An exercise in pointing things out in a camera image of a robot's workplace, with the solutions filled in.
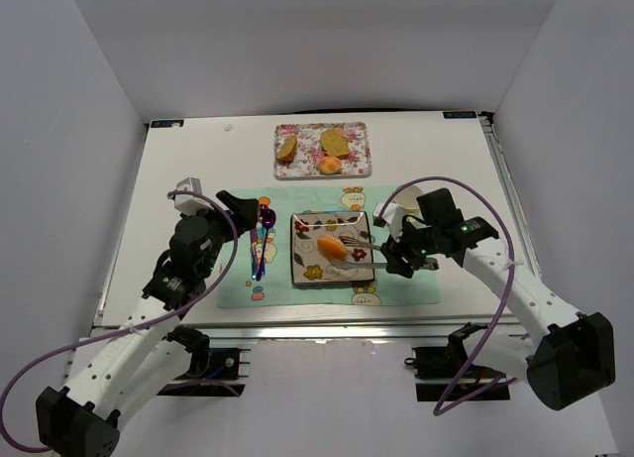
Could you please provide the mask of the orange oval bread roll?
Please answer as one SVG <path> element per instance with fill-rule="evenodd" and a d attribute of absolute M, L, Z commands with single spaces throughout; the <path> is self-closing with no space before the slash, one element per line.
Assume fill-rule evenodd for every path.
<path fill-rule="evenodd" d="M 339 238 L 329 235 L 317 239 L 317 248 L 329 261 L 344 261 L 348 254 L 347 246 Z"/>

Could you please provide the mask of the metal serving tongs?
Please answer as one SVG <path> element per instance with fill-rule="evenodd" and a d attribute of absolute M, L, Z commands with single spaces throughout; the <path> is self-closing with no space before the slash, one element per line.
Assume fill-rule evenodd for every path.
<path fill-rule="evenodd" d="M 380 251 L 380 246 L 376 244 L 372 244 L 367 241 L 361 241 L 358 239 L 354 239 L 348 236 L 340 236 L 340 241 L 349 248 L 360 248 L 360 249 L 369 249 L 373 251 Z M 355 261 L 348 262 L 343 259 L 331 259 L 330 264 L 334 267 L 343 270 L 355 270 L 355 269 L 380 269 L 385 270 L 387 268 L 387 263 L 357 263 Z M 424 260 L 423 265 L 420 267 L 420 270 L 425 271 L 438 271 L 440 269 L 440 265 L 438 261 L 434 258 L 427 258 Z"/>

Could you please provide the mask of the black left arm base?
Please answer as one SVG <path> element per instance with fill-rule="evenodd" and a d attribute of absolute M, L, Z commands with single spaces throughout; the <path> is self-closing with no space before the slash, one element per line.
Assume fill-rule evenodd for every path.
<path fill-rule="evenodd" d="M 178 381 L 219 379 L 233 382 L 248 375 L 245 369 L 251 363 L 248 349 L 212 346 L 208 335 L 187 326 L 177 326 L 164 340 L 178 343 L 189 355 L 188 369 L 176 378 Z"/>

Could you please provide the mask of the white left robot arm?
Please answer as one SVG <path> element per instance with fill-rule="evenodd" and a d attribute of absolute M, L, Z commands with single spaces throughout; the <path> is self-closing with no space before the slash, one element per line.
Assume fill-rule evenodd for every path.
<path fill-rule="evenodd" d="M 39 436 L 60 456 L 109 456 L 127 421 L 174 379 L 210 373 L 209 338 L 181 321 L 211 290 L 222 247 L 256 228 L 260 206 L 226 190 L 178 190 L 180 219 L 134 311 L 86 367 L 36 400 Z"/>

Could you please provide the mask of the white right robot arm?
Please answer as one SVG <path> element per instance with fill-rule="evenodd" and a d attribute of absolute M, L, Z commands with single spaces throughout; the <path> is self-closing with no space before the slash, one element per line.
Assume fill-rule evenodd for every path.
<path fill-rule="evenodd" d="M 372 216 L 389 235 L 380 251 L 388 273 L 412 278 L 435 270 L 437 257 L 454 260 L 484 284 L 524 327 L 524 339 L 496 332 L 494 321 L 468 323 L 448 337 L 443 365 L 462 377 L 471 367 L 496 376 L 486 390 L 526 382 L 541 403 L 561 410 L 612 385 L 614 336 L 601 313 L 585 314 L 547 288 L 513 258 L 513 247 L 481 217 L 467 219 L 446 188 L 416 199 L 419 212 L 381 202 Z"/>

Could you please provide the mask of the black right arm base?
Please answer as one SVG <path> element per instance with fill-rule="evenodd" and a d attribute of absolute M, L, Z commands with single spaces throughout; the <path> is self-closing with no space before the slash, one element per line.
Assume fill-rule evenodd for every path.
<path fill-rule="evenodd" d="M 418 347 L 404 359 L 404 365 L 414 372 L 420 381 L 448 383 L 462 366 L 445 347 Z M 490 381 L 499 373 L 487 367 L 471 365 L 461 377 L 465 383 L 479 384 Z"/>

